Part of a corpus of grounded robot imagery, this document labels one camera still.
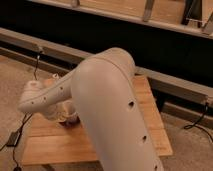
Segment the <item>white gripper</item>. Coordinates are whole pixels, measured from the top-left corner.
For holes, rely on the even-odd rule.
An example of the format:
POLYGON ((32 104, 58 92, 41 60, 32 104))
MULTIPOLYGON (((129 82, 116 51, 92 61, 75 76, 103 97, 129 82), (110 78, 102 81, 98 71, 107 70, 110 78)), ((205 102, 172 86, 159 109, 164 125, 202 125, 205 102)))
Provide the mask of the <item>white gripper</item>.
POLYGON ((44 109, 42 111, 44 117, 48 120, 64 122, 66 118, 64 116, 65 110, 63 109, 63 102, 48 106, 46 109, 44 109))

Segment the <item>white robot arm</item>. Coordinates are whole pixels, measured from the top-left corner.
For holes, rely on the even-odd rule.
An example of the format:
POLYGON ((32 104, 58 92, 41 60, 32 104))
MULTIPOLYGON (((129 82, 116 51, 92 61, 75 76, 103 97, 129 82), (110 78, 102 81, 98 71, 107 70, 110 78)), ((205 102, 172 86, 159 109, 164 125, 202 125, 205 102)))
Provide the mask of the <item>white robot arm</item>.
POLYGON ((25 114, 53 114, 71 99, 104 171, 164 171, 133 87, 135 63, 121 48, 91 55, 45 88, 28 82, 19 101, 25 114))

